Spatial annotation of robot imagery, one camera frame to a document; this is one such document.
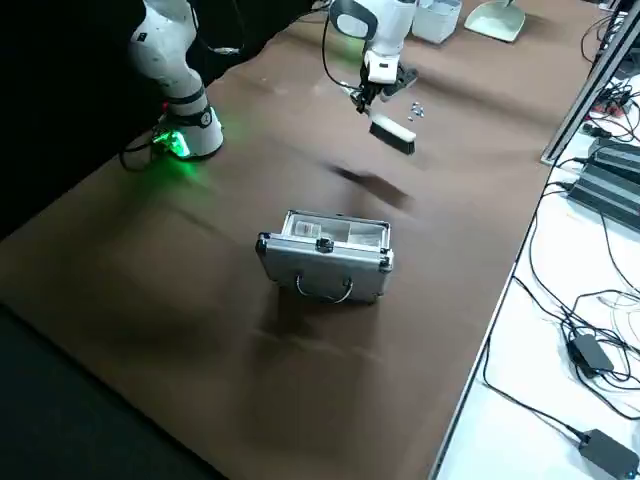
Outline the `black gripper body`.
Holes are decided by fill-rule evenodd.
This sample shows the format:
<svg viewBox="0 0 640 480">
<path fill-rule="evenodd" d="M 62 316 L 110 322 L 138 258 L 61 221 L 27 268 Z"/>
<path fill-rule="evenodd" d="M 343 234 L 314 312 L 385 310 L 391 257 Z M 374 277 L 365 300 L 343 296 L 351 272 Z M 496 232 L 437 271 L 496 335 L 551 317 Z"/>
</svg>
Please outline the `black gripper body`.
<svg viewBox="0 0 640 480">
<path fill-rule="evenodd" d="M 378 84 L 381 86 L 381 92 L 377 98 L 381 100 L 390 100 L 393 96 L 405 88 L 412 86 L 418 78 L 418 71 L 415 68 L 406 67 L 403 64 L 398 65 L 396 80 L 393 84 L 379 84 L 366 81 L 362 86 L 362 91 L 367 95 L 367 86 L 370 84 Z"/>
</svg>

